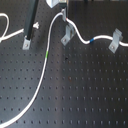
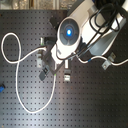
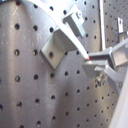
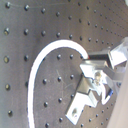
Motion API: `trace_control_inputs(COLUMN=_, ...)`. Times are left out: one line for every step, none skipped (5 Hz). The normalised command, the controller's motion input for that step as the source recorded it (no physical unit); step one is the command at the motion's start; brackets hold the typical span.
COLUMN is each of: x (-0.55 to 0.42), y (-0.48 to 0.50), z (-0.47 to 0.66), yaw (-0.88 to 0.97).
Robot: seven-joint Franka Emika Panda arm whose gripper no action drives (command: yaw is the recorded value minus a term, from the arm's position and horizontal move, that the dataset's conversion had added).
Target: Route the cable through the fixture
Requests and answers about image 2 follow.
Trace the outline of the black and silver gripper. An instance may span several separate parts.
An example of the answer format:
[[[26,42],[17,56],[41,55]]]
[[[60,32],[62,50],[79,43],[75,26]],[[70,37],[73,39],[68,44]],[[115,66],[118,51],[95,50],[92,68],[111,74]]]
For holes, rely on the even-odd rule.
[[[39,78],[44,80],[48,74],[56,74],[62,66],[64,69],[64,81],[70,82],[71,80],[71,69],[69,67],[68,60],[59,60],[56,57],[56,39],[54,37],[44,37],[45,47],[47,48],[47,53],[42,57],[45,63],[45,68],[41,71]]]

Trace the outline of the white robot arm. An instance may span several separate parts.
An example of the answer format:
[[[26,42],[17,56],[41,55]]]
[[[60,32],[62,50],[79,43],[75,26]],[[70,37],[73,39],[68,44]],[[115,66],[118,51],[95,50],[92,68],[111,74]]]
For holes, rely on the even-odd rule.
[[[97,58],[106,54],[126,23],[127,12],[128,0],[77,0],[57,27],[56,38],[44,40],[51,49],[43,57],[40,80],[58,71],[51,69],[48,56],[62,66],[74,57],[82,62],[87,52]]]

